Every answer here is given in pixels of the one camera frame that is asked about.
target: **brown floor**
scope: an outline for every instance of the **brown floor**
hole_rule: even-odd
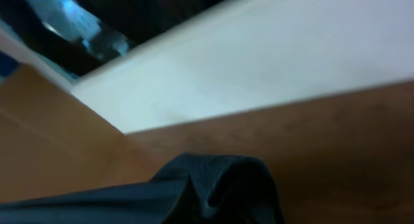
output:
[[[414,222],[414,82],[129,138],[103,186],[145,181],[184,151],[250,155],[272,172],[287,223]]]

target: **blue object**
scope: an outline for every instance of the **blue object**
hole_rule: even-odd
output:
[[[0,52],[0,76],[5,78],[10,76],[18,66],[19,62]]]

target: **wall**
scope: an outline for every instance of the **wall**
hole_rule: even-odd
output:
[[[230,0],[86,76],[124,133],[413,77],[412,0]]]

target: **wood grain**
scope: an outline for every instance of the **wood grain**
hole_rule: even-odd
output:
[[[264,160],[287,223],[414,221],[414,82],[128,137],[155,169],[184,151]]]

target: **dark blue cloth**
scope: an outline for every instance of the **dark blue cloth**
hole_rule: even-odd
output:
[[[258,159],[184,154],[146,183],[0,205],[0,223],[284,223]]]
[[[10,76],[19,66],[19,63],[15,59],[0,52],[0,76]]]

